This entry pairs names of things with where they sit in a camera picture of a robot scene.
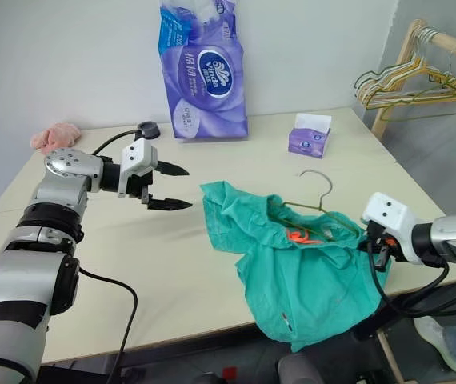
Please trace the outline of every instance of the white tissue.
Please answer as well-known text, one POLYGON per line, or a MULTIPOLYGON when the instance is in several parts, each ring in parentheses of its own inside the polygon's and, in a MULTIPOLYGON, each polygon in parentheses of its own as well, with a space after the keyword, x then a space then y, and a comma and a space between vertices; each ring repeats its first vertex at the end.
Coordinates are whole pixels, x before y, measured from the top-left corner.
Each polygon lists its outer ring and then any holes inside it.
POLYGON ((297 114, 294 128, 308 128, 327 134, 331 126, 331 116, 323 114, 297 114))
POLYGON ((202 23, 219 20, 213 0, 162 0, 162 4, 167 8, 186 8, 202 23))

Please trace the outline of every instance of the tissue box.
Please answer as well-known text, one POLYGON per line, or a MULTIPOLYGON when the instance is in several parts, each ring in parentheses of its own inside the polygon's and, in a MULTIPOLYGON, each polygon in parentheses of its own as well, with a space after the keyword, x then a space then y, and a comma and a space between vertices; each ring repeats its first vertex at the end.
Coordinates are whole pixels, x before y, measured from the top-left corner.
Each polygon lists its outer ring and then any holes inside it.
POLYGON ((323 158, 330 124, 331 116, 298 114, 289 134, 289 152, 323 158))

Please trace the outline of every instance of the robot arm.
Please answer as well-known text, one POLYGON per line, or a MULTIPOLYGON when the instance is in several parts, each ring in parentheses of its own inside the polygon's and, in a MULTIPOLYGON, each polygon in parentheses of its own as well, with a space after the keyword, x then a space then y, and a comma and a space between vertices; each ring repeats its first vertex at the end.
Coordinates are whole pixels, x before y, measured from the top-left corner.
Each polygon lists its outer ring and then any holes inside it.
POLYGON ((383 269, 390 256, 398 262, 440 267, 456 263, 456 215, 432 223, 418 219, 408 206, 375 193, 363 213, 367 233, 380 253, 376 269, 383 269))
POLYGON ((79 270, 74 251, 83 238, 87 192, 129 195, 154 210, 191 206, 156 200, 148 193, 154 170, 188 173, 159 162, 156 149, 144 138, 123 150, 120 165, 73 148, 48 154, 45 165, 44 179, 0 249, 0 384, 36 380, 50 316, 74 303, 79 270))

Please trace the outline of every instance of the tissue pack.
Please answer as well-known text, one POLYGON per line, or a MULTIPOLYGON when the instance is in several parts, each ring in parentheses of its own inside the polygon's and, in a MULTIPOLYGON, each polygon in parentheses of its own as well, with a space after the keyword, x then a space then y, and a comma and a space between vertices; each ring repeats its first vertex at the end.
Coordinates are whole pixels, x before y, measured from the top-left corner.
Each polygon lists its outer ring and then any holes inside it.
POLYGON ((161 0, 158 51, 176 138, 247 136, 231 0, 161 0))

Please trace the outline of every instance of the logo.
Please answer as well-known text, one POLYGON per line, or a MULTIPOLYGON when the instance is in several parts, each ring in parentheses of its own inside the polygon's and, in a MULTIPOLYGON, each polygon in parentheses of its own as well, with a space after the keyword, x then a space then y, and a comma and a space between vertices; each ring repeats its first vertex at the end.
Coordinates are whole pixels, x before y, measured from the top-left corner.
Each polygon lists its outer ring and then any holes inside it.
POLYGON ((225 5, 222 2, 216 2, 215 6, 218 10, 218 14, 223 14, 225 12, 225 5))
POLYGON ((213 50, 204 50, 198 56, 198 69, 210 96, 222 98, 232 86, 232 73, 228 62, 213 50))

